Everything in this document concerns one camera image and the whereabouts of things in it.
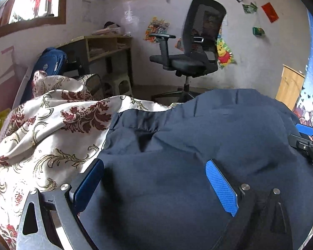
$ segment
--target floral fabric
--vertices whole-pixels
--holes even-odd
[[[127,109],[165,111],[129,96],[94,101],[79,81],[36,72],[34,98],[14,109],[0,142],[0,234],[16,248],[29,191],[51,191],[70,182],[97,157],[111,116]]]

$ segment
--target office chair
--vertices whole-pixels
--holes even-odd
[[[161,55],[153,55],[149,60],[162,64],[165,70],[176,71],[176,76],[186,76],[183,91],[154,95],[152,101],[157,98],[179,97],[179,102],[186,102],[199,95],[189,90],[189,77],[196,78],[218,70],[216,40],[225,14],[225,8],[217,1],[193,0],[182,32],[184,54],[168,53],[168,39],[176,36],[149,34],[160,40],[161,50]]]

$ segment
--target backpack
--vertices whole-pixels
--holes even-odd
[[[32,81],[34,78],[34,73],[37,70],[43,70],[48,76],[60,75],[64,73],[64,66],[67,63],[67,54],[61,50],[50,47],[46,48],[40,58],[37,60],[27,86],[23,92],[23,96],[20,104],[32,99]]]

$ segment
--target white wall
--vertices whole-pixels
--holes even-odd
[[[162,66],[149,61],[150,55],[159,54],[159,47],[143,38],[153,16],[169,21],[169,33],[180,37],[191,0],[171,0],[170,4],[166,0],[107,0],[106,20],[120,23],[126,1],[132,1],[133,13],[139,18],[139,30],[133,33],[135,83],[182,86],[184,77],[178,78],[173,71],[165,71]],[[207,76],[191,78],[191,86],[255,88],[275,97],[283,64],[302,71],[307,64],[310,34],[304,4],[300,0],[244,0],[244,3],[255,1],[259,7],[259,21],[267,36],[258,38],[252,34],[256,23],[254,15],[245,14],[236,0],[216,1],[227,10],[228,26],[223,27],[223,38],[238,64]],[[279,20],[272,24],[260,7],[267,2],[271,2],[279,15]],[[176,41],[169,40],[171,54],[179,53],[174,48]]]
[[[16,63],[33,67],[37,56],[45,48],[67,42],[77,36],[89,35],[92,31],[103,28],[102,1],[89,1],[92,2],[91,23],[82,22],[82,0],[67,0],[65,25],[31,28],[0,38],[0,76],[11,65],[11,61],[7,63],[6,56],[1,55],[1,51],[10,46],[14,46]]]

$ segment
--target chair backrest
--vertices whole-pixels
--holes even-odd
[[[217,60],[216,40],[225,15],[226,9],[217,1],[193,0],[182,33],[184,53],[205,53],[209,60]]]

